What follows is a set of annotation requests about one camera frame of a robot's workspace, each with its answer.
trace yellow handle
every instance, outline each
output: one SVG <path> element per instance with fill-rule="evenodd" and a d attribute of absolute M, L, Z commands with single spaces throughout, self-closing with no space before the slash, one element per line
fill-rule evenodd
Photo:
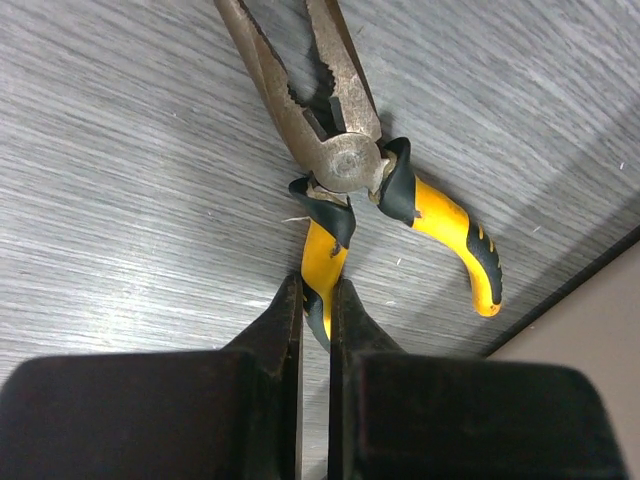
<path fill-rule="evenodd" d="M 493 241 L 462 207 L 416 177 L 408 139 L 395 139 L 385 149 L 397 160 L 381 187 L 378 208 L 452 249 L 469 272 L 475 310 L 496 315 L 502 305 L 502 268 Z"/>
<path fill-rule="evenodd" d="M 292 182 L 289 191 L 311 217 L 302 253 L 303 308 L 313 335 L 329 352 L 333 289 L 347 260 L 355 215 L 351 205 L 310 197 L 307 178 Z"/>

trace wood grain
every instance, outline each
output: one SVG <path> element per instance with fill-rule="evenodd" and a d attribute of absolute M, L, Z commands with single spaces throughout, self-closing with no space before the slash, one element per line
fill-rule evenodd
<path fill-rule="evenodd" d="M 302 2 L 258 3 L 310 97 Z M 458 259 L 361 193 L 345 273 L 409 351 L 480 354 L 640 223 L 640 2 L 341 4 L 386 134 L 492 234 L 506 305 L 476 316 Z M 0 378 L 36 355 L 220 347 L 298 265 L 300 171 L 210 2 L 1 2 L 0 114 Z M 328 358 L 305 348 L 318 479 Z"/>

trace metal jaw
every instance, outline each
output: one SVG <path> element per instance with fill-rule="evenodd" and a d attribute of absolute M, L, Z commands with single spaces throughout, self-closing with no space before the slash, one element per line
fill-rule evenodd
<path fill-rule="evenodd" d="M 320 59 L 335 83 L 329 100 L 342 133 L 331 137 L 292 98 L 282 60 L 243 0 L 215 4 L 295 161 L 327 190 L 377 192 L 387 163 L 376 143 L 382 136 L 380 120 L 337 1 L 306 0 Z"/>

